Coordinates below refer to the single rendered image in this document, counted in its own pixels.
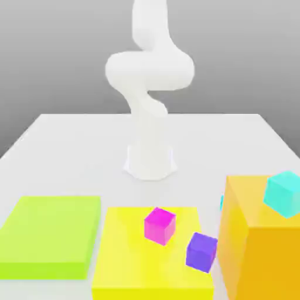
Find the small magenta cube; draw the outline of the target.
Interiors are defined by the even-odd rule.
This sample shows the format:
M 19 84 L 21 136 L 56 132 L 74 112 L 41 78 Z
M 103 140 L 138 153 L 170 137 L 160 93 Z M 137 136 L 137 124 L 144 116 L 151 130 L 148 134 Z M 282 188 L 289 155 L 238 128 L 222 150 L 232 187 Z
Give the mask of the small magenta cube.
M 167 245 L 176 228 L 176 214 L 156 207 L 144 219 L 144 236 L 160 245 Z

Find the small purple cube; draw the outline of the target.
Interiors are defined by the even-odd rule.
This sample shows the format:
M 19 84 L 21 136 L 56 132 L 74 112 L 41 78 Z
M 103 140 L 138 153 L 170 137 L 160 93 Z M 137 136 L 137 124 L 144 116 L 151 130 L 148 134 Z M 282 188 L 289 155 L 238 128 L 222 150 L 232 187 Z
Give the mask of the small purple cube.
M 216 257 L 218 239 L 194 232 L 186 250 L 186 265 L 209 273 Z

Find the large yellow box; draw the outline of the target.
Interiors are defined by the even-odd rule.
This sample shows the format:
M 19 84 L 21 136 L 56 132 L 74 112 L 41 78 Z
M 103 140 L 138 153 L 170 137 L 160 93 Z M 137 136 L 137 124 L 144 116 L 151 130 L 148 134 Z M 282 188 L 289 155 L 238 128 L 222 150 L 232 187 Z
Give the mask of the large yellow box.
M 167 208 L 176 214 L 176 230 L 165 246 L 144 236 L 144 218 L 152 209 L 107 209 L 93 300 L 213 300 L 211 274 L 186 265 L 189 241 L 200 231 L 197 208 Z

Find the large lime green box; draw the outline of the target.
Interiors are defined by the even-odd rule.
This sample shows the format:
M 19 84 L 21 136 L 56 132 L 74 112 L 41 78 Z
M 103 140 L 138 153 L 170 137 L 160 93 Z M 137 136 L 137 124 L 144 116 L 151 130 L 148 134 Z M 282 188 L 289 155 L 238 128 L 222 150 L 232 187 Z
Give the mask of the large lime green box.
M 86 279 L 98 196 L 22 196 L 0 228 L 0 279 Z

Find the large orange box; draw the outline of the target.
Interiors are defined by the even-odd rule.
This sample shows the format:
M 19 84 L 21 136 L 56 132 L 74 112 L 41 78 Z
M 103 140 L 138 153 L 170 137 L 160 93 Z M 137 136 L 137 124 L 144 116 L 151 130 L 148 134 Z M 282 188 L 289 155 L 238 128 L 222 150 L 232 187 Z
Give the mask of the large orange box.
M 229 300 L 300 300 L 300 213 L 263 202 L 267 176 L 228 176 L 217 257 Z

